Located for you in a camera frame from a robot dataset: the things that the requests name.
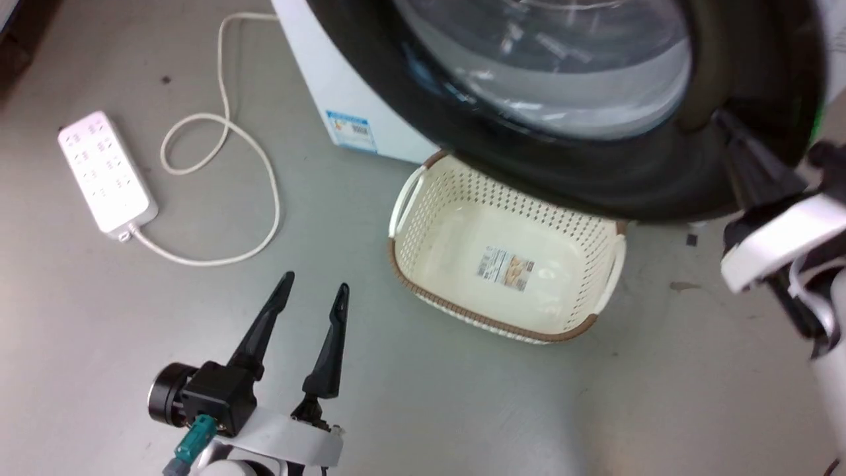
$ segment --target white power strip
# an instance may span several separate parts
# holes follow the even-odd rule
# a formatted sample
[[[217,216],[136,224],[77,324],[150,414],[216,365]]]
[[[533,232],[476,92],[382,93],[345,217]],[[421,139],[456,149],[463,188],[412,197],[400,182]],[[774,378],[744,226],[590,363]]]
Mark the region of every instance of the white power strip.
[[[211,162],[223,147],[230,131],[240,136],[255,150],[267,170],[267,178],[270,179],[273,196],[273,224],[270,231],[267,232],[267,236],[258,246],[248,252],[233,257],[205,260],[177,256],[147,238],[141,232],[141,226],[156,217],[158,207],[150,197],[150,192],[144,186],[135,166],[129,159],[126,147],[120,141],[114,126],[103,112],[98,111],[62,129],[58,135],[58,143],[68,159],[70,168],[74,171],[74,177],[80,184],[88,208],[91,209],[94,220],[103,233],[121,241],[127,241],[134,236],[144,246],[161,257],[174,263],[200,267],[224,266],[254,257],[265,249],[276,236],[282,222],[282,203],[279,200],[276,175],[273,173],[270,158],[268,158],[264,149],[231,120],[226,85],[223,84],[223,32],[229,22],[237,19],[271,21],[274,23],[278,21],[276,15],[250,12],[231,14],[223,19],[220,29],[217,31],[217,84],[220,86],[220,96],[223,101],[223,116],[212,113],[196,113],[177,122],[164,136],[162,147],[159,150],[159,159],[162,162],[162,167],[171,175],[191,174]],[[175,169],[168,162],[168,143],[173,139],[173,135],[179,128],[196,120],[217,122],[223,126],[223,132],[217,141],[217,145],[200,162],[187,169]]]
[[[156,217],[156,202],[102,111],[62,129],[58,145],[100,231],[127,241],[132,236],[131,227],[140,227]]]

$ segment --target black cable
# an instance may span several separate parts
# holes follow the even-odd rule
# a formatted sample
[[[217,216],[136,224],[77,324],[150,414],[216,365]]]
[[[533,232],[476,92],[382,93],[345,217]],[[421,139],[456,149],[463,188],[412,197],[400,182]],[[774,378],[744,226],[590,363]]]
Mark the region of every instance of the black cable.
[[[836,459],[832,462],[832,464],[828,465],[828,469],[822,476],[832,476],[834,474],[834,470],[840,466],[840,459]]]

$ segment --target product sticker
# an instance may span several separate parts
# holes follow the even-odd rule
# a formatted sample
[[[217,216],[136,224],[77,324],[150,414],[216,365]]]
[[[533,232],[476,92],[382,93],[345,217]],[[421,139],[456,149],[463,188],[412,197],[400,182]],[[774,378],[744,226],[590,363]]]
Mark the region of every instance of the product sticker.
[[[476,276],[523,292],[534,268],[534,261],[494,246],[487,246],[476,270]]]
[[[376,151],[376,141],[373,140],[370,124],[367,119],[357,118],[347,114],[326,111],[332,134],[339,146],[352,147],[367,152]]]

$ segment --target label inside basket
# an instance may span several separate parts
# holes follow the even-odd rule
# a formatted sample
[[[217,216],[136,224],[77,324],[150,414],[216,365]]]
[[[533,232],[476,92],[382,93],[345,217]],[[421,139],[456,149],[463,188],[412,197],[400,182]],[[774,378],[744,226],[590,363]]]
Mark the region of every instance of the label inside basket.
[[[535,262],[494,246],[487,246],[479,261],[476,276],[523,292]]]

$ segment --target teal connector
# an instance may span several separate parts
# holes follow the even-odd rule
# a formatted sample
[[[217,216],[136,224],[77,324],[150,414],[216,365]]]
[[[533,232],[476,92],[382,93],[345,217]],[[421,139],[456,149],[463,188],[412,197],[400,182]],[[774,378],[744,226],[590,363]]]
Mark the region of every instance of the teal connector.
[[[188,434],[179,442],[173,453],[176,455],[162,472],[165,476],[185,476],[191,465],[206,449],[217,434],[217,421],[208,415],[200,415],[194,420]]]

